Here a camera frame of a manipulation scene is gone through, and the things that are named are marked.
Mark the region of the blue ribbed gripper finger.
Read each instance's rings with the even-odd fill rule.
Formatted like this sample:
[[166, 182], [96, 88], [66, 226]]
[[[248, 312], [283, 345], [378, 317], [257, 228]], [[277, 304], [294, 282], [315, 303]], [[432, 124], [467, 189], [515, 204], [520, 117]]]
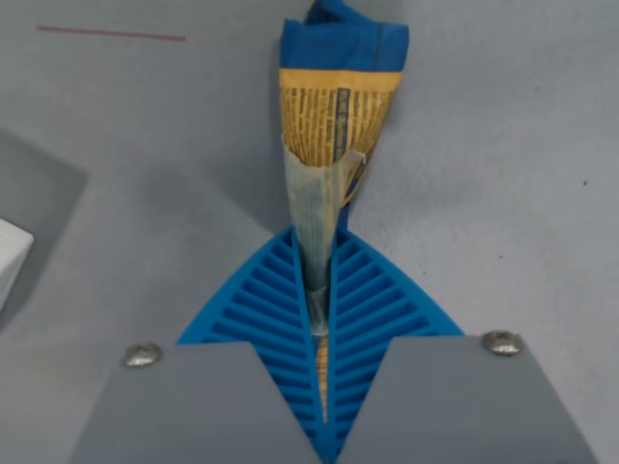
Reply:
[[320, 463], [325, 426], [299, 248], [287, 229], [169, 346], [111, 374], [74, 463]]
[[464, 334], [348, 231], [335, 240], [330, 304], [329, 462], [595, 461], [518, 334]]

